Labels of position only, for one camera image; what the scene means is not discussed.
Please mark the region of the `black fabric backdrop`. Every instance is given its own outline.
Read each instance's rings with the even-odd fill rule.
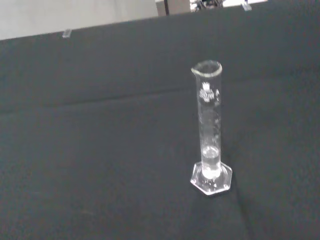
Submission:
[[[320,4],[267,2],[0,41],[0,239],[320,239]],[[190,68],[223,66],[231,190]]]

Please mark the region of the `white wall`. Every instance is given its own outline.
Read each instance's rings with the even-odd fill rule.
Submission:
[[[0,39],[156,16],[154,0],[0,0]]]

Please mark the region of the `clear liquid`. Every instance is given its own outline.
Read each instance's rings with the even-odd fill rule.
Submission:
[[[215,179],[221,173],[220,151],[215,146],[206,145],[202,149],[202,174],[207,179]]]

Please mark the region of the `printed label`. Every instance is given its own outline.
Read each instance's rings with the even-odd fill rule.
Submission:
[[[202,89],[200,90],[199,97],[203,99],[206,103],[210,102],[210,100],[214,100],[216,98],[216,101],[219,101],[219,91],[218,89],[215,90],[215,92],[210,88],[209,82],[203,82],[202,83]]]

